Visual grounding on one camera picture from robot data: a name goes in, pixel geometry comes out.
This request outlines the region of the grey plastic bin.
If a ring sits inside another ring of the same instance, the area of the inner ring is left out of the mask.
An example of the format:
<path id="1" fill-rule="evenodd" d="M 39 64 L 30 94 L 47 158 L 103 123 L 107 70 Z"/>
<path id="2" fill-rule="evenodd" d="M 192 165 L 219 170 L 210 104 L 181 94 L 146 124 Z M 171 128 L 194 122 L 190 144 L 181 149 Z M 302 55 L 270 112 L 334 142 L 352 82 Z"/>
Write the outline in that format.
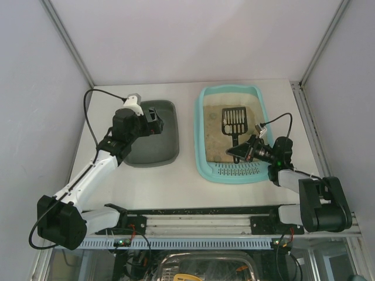
<path id="1" fill-rule="evenodd" d="M 179 131 L 176 108 L 168 100 L 141 102 L 144 111 L 155 108 L 164 122 L 162 133 L 137 139 L 124 163 L 137 168 L 171 164 L 179 154 Z"/>

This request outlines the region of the black litter scoop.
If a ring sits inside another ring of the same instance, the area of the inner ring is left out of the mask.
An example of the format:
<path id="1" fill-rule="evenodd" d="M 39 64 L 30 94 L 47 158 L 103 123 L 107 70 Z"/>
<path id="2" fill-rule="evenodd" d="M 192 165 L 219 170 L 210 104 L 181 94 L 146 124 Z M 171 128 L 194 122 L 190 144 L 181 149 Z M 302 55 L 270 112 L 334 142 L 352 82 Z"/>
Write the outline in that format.
<path id="1" fill-rule="evenodd" d="M 230 136 L 232 147 L 239 145 L 239 136 L 248 132 L 246 107 L 223 108 L 221 111 L 221 132 Z"/>

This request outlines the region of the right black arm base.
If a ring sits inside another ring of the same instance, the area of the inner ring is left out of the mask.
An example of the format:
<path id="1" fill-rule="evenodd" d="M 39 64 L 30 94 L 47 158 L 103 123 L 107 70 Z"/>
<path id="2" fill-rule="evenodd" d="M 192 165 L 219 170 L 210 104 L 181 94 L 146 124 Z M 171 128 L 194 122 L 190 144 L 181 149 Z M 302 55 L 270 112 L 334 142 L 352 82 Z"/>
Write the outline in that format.
<path id="1" fill-rule="evenodd" d="M 250 217 L 251 233 L 254 235 L 276 235 L 283 234 L 284 231 L 292 229 L 294 234 L 305 233 L 300 225 L 285 224 L 280 221 L 278 211 L 271 210 L 266 214 L 257 214 Z"/>

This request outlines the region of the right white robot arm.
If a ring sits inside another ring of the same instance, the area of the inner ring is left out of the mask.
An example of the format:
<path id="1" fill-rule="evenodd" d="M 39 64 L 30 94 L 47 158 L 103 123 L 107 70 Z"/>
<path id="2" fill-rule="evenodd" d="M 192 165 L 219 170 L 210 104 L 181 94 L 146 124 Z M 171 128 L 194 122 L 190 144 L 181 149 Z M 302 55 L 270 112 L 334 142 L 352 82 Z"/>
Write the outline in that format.
<path id="1" fill-rule="evenodd" d="M 352 227 L 353 219 L 340 180 L 319 177 L 296 169 L 291 163 L 293 141 L 279 137 L 273 146 L 256 135 L 226 150 L 244 162 L 268 163 L 268 178 L 274 185 L 296 192 L 299 203 L 281 205 L 276 217 L 284 225 L 299 225 L 308 232 L 342 232 Z"/>

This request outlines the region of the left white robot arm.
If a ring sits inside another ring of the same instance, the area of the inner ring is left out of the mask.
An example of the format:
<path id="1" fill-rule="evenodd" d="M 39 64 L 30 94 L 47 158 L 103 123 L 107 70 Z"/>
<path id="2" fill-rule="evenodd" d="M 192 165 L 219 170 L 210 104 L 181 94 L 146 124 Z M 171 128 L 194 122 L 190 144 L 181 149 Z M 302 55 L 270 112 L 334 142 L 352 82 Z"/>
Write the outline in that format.
<path id="1" fill-rule="evenodd" d="M 94 159 L 55 195 L 39 199 L 37 221 L 32 231 L 53 246 L 74 250 L 86 235 L 126 222 L 127 212 L 122 207 L 108 203 L 100 209 L 85 211 L 84 205 L 100 183 L 130 154 L 138 138 L 162 131 L 163 120 L 155 108 L 147 112 L 129 108 L 117 110 L 112 127 L 96 147 Z"/>

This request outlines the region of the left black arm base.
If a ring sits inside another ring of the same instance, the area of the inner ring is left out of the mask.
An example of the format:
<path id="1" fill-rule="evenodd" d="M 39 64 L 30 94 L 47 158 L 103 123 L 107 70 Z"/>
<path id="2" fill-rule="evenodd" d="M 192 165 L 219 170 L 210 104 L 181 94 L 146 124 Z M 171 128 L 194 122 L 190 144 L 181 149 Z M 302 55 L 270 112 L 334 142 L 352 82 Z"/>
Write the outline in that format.
<path id="1" fill-rule="evenodd" d="M 132 212 L 111 203 L 106 204 L 105 207 L 118 211 L 120 216 L 116 226 L 102 229 L 96 232 L 96 235 L 129 235 L 132 233 L 132 229 L 135 230 L 135 234 L 139 232 L 140 234 L 145 235 L 147 225 L 147 218 L 145 216 L 133 214 Z"/>

